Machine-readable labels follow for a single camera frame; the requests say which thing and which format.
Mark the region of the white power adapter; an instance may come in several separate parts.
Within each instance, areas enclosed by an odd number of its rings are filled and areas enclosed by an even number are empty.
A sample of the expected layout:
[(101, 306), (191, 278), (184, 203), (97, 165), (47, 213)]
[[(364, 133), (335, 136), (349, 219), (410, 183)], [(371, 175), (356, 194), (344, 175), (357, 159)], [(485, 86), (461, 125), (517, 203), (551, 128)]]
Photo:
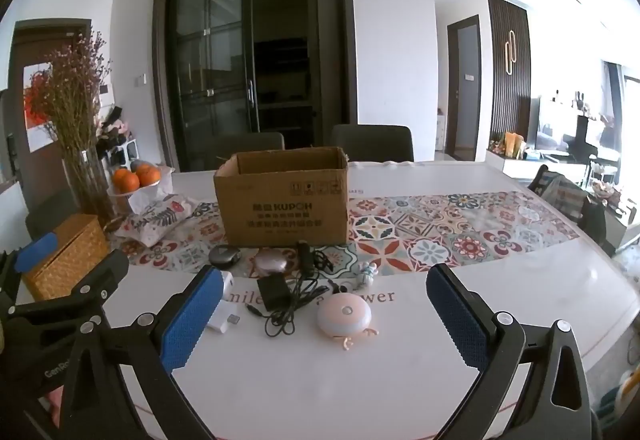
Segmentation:
[(222, 295), (208, 320), (207, 327), (219, 334), (224, 334), (230, 326), (238, 325), (241, 317), (238, 304), (231, 300), (233, 275), (229, 271), (218, 270), (217, 273), (222, 281)]

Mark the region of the black charger with cable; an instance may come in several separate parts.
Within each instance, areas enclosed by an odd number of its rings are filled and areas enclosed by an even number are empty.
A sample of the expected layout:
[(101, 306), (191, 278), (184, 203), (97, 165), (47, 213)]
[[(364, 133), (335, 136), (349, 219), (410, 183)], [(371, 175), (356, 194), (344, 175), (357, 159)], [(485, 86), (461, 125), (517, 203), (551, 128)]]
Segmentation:
[(296, 331), (296, 312), (333, 290), (330, 282), (321, 283), (322, 274), (333, 272), (332, 262), (320, 249), (311, 246), (310, 249), (316, 267), (312, 278), (303, 278), (298, 265), (297, 274), (292, 280), (288, 280), (284, 273), (258, 278), (258, 295), (262, 301), (244, 304), (253, 316), (264, 320), (264, 332), (269, 338), (293, 335)]

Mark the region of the pink silver oval case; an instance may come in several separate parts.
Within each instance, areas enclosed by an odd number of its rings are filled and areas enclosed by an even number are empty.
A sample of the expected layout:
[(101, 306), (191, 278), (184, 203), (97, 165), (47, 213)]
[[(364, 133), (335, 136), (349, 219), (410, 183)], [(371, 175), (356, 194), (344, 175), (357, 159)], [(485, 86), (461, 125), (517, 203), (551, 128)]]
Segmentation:
[(257, 275), (260, 278), (283, 274), (288, 268), (288, 260), (283, 255), (283, 252), (272, 248), (259, 249), (254, 257), (254, 264)]

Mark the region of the pink round night light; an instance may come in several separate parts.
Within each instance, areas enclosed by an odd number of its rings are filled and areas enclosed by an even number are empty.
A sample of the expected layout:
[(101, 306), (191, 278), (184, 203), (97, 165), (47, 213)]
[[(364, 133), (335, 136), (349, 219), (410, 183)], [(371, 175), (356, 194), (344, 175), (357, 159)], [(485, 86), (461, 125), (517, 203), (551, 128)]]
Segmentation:
[(317, 325), (323, 334), (339, 342), (345, 351), (360, 336), (380, 334), (371, 326), (372, 310), (367, 301), (352, 293), (333, 294), (322, 301), (317, 312)]

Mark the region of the woven wicker box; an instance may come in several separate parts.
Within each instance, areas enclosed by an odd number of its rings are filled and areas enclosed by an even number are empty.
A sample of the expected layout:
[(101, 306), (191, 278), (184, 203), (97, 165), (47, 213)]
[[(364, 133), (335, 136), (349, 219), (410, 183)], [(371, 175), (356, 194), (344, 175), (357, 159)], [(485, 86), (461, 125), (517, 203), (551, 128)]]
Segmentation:
[(94, 215), (71, 215), (53, 233), (58, 247), (23, 276), (35, 301), (68, 296), (110, 251)]

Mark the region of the dark grey earbud case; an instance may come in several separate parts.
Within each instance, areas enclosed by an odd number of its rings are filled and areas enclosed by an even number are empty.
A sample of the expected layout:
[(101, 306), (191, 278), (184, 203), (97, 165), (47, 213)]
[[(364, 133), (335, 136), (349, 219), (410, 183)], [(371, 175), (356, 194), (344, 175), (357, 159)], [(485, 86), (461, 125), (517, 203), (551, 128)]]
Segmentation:
[(208, 253), (208, 262), (219, 270), (230, 270), (241, 259), (241, 251), (228, 244), (214, 246)]

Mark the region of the white fruit basket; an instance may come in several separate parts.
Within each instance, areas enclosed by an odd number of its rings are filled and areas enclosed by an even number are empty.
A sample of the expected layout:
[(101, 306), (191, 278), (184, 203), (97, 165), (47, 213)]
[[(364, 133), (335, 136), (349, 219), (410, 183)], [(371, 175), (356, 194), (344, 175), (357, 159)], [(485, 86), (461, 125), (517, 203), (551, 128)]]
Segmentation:
[(174, 170), (172, 168), (160, 166), (160, 180), (150, 186), (142, 186), (131, 193), (121, 193), (114, 186), (109, 186), (107, 194), (115, 214), (119, 216), (142, 214), (153, 203), (163, 200), (166, 196), (172, 194), (174, 192), (174, 185), (172, 184), (173, 173)]

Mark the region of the floral fabric tissue pouch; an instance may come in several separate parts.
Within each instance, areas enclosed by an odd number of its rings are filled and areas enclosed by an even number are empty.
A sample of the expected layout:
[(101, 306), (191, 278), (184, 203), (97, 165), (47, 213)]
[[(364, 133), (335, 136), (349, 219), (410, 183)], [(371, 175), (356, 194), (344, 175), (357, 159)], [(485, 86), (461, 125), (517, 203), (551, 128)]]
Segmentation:
[(152, 247), (180, 223), (191, 217), (198, 206), (196, 200), (169, 194), (157, 200), (140, 214), (127, 216), (115, 231), (116, 238), (128, 238), (145, 247)]

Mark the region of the small astronaut figurine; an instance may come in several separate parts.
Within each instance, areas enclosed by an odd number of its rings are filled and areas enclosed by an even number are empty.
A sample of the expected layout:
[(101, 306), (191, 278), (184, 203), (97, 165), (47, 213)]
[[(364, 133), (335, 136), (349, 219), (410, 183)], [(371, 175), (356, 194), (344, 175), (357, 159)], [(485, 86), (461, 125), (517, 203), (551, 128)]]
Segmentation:
[(378, 265), (375, 262), (363, 262), (357, 273), (357, 287), (371, 287), (378, 275)]

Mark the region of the patterned table runner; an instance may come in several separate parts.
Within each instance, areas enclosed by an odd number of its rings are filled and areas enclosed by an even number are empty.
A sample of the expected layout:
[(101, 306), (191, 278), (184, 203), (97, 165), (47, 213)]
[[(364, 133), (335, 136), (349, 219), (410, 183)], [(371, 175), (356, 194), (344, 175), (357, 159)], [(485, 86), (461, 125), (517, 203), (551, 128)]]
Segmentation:
[[(334, 278), (352, 278), (362, 264), (382, 275), (423, 272), (433, 264), (479, 264), (578, 237), (534, 194), (473, 194), (353, 198), (348, 203), (348, 240), (323, 247)], [(209, 251), (227, 241), (216, 203), (201, 202), (189, 218), (152, 246), (111, 236), (133, 264), (195, 273)]]

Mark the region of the black clip device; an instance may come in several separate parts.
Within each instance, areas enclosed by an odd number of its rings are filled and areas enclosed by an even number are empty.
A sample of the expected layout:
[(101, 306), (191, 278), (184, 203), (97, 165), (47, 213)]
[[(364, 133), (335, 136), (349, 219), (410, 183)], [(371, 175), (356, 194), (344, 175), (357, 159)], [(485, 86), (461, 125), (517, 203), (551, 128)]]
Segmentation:
[(314, 254), (306, 241), (296, 243), (298, 270), (303, 278), (312, 278), (316, 267), (314, 266)]

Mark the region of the glass vase dried flowers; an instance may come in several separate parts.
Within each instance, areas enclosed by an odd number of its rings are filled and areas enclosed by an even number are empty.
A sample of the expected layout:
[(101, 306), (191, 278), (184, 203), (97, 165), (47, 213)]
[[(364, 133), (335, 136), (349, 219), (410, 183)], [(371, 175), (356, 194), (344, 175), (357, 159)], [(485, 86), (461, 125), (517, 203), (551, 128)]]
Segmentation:
[(34, 74), (28, 95), (32, 114), (60, 148), (74, 200), (83, 214), (101, 226), (115, 218), (107, 178), (98, 156), (100, 87), (110, 69), (100, 33), (78, 36), (46, 55), (47, 67)]

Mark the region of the brown cardboard box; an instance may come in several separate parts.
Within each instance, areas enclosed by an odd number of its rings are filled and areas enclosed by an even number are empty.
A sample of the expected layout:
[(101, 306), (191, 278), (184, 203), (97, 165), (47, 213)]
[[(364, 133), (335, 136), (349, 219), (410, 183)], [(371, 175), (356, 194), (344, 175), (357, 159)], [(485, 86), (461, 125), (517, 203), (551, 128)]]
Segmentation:
[(233, 246), (348, 241), (348, 160), (341, 148), (236, 153), (215, 172), (214, 186)]

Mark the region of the dark dining chair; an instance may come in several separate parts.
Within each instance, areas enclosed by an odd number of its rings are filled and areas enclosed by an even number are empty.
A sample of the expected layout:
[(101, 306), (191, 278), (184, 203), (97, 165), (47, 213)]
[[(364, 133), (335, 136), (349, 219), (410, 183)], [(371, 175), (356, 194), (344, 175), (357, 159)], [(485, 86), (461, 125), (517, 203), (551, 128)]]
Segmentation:
[(284, 150), (284, 137), (278, 132), (255, 132), (214, 137), (210, 169), (218, 169), (236, 153)]
[(341, 148), (350, 162), (413, 162), (411, 131), (394, 125), (336, 125), (331, 143)]

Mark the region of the dark glass door cabinet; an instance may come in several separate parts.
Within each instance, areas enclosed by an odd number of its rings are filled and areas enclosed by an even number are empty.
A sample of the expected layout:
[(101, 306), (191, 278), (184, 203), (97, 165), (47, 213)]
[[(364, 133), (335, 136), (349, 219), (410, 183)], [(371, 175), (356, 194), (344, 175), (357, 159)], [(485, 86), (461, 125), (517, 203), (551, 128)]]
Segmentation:
[(154, 0), (165, 160), (215, 168), (236, 139), (326, 145), (357, 118), (354, 0)]

